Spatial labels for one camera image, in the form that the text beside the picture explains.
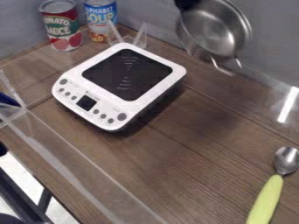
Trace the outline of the alphabet soup can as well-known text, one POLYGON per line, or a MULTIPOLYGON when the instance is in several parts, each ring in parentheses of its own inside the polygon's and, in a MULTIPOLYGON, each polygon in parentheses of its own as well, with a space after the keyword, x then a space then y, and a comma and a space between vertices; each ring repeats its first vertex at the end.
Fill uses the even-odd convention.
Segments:
POLYGON ((97 43, 106 43, 109 25, 117 24, 117 0, 84 0, 88 36, 97 43))

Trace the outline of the tomato sauce can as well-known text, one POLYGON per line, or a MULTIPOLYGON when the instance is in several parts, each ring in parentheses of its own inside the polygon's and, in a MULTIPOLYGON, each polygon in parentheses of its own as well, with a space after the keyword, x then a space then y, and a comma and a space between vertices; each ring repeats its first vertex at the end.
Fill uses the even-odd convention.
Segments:
POLYGON ((38 6, 50 47, 69 52, 81 45, 81 32, 73 0, 44 0, 38 6))

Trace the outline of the clear acrylic barrier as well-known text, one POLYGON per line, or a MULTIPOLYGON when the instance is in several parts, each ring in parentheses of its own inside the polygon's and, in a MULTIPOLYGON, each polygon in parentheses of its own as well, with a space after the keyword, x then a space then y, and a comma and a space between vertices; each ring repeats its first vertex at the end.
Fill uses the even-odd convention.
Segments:
POLYGON ((0 120, 76 188, 110 224, 166 224, 140 199, 26 108, 4 72, 0 93, 18 104, 0 103, 0 120))

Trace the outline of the silver pot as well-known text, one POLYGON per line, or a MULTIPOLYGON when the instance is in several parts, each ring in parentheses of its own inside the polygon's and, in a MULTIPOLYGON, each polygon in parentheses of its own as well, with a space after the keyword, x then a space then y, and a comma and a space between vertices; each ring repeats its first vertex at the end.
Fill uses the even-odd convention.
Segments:
POLYGON ((220 65, 233 59, 239 67, 239 52, 252 38, 248 19, 229 0, 173 0, 180 12, 176 35, 188 54, 211 63, 220 72, 231 70, 220 65))

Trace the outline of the white and black stove top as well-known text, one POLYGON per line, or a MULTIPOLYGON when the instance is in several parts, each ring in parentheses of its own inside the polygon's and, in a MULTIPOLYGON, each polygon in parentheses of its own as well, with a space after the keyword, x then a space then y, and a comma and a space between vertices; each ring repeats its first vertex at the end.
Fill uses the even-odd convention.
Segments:
POLYGON ((118 43, 64 72, 50 93, 74 114, 113 132, 133 121, 185 74, 181 65, 118 43))

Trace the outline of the clear acrylic corner bracket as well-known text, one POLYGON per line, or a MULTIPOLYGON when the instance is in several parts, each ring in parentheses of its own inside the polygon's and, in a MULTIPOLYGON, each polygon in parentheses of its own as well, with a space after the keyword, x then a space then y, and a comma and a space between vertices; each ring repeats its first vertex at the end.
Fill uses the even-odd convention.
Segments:
POLYGON ((146 48, 146 23, 141 23, 137 31, 122 30, 108 22, 108 39, 106 42, 110 46, 128 43, 141 49, 146 48))

